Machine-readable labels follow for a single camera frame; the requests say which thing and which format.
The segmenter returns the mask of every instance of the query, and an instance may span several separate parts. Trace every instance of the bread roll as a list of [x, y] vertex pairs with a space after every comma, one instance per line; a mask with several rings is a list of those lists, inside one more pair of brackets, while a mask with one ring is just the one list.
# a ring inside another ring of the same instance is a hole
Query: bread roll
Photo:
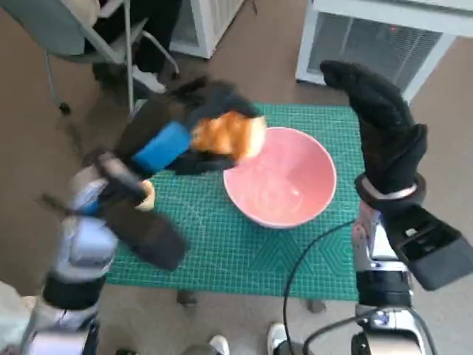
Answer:
[[246, 118], [230, 111], [214, 119], [203, 119], [193, 131], [191, 147], [202, 152], [231, 155], [236, 161], [252, 158], [265, 142], [264, 117]]

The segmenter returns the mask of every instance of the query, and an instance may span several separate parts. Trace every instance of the chair leg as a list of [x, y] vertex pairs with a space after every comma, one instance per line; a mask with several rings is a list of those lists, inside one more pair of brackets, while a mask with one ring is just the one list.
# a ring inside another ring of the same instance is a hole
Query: chair leg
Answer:
[[169, 63], [172, 64], [174, 67], [174, 79], [177, 78], [180, 74], [179, 71], [179, 66], [177, 65], [177, 62], [175, 61], [174, 58], [169, 54], [169, 52], [161, 45], [161, 43], [149, 32], [143, 31], [143, 36], [146, 37], [148, 40], [150, 40], [160, 51], [166, 59], [169, 61]]
[[131, 40], [131, 22], [130, 22], [130, 0], [125, 0], [125, 35], [126, 35], [126, 79], [128, 81], [128, 108], [130, 118], [132, 118], [135, 107], [135, 94], [133, 88], [132, 75], [132, 40]]
[[54, 87], [54, 81], [52, 80], [52, 70], [51, 70], [51, 63], [50, 63], [50, 55], [46, 50], [43, 50], [43, 57], [44, 57], [44, 66], [46, 67], [46, 74], [47, 74], [47, 83], [50, 87], [50, 92], [52, 96], [52, 100], [54, 101], [55, 105], [60, 109], [63, 115], [69, 115], [71, 113], [71, 108], [68, 104], [63, 102], [56, 92]]

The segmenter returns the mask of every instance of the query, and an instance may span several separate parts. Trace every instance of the white sneaker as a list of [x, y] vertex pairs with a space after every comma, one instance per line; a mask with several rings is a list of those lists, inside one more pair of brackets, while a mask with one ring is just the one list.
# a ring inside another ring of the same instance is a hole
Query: white sneaker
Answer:
[[208, 342], [212, 348], [217, 350], [220, 355], [230, 355], [230, 345], [228, 344], [227, 338], [223, 335], [216, 335], [210, 342]]
[[269, 328], [268, 337], [266, 340], [266, 345], [268, 348], [268, 355], [273, 355], [274, 350], [277, 347], [287, 340], [286, 337], [286, 330], [284, 329], [284, 324], [282, 323], [274, 323]]
[[145, 87], [150, 89], [152, 92], [162, 94], [166, 92], [166, 87], [162, 85], [157, 79], [156, 75], [152, 72], [142, 72], [138, 66], [134, 65], [132, 70], [133, 79], [139, 81]]

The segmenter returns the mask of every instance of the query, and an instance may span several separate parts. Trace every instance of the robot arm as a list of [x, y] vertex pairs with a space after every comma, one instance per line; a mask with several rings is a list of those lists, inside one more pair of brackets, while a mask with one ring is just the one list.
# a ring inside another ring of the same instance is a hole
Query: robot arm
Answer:
[[61, 244], [21, 344], [22, 354], [96, 354], [98, 299], [118, 241], [158, 268], [172, 271], [187, 246], [166, 216], [135, 207], [146, 197], [141, 180], [160, 170], [195, 175], [223, 170], [225, 155], [189, 149], [202, 118], [230, 110], [258, 112], [230, 84], [205, 78], [151, 98], [135, 114], [113, 152], [98, 149], [73, 179], [63, 208]]
[[473, 272], [473, 248], [421, 207], [426, 182], [417, 167], [427, 129], [415, 124], [398, 88], [354, 64], [324, 61], [321, 70], [358, 116], [365, 165], [355, 180], [362, 199], [352, 233], [355, 314], [375, 312], [360, 321], [352, 354], [425, 354], [411, 273], [426, 290], [438, 289]]

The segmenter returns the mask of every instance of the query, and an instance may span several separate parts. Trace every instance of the pink ceramic bowl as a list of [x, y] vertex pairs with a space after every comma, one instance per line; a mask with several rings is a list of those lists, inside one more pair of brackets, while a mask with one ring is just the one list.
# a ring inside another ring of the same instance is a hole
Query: pink ceramic bowl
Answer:
[[327, 150], [296, 129], [266, 131], [261, 153], [223, 173], [228, 196], [248, 218], [269, 228], [293, 228], [329, 205], [336, 170]]

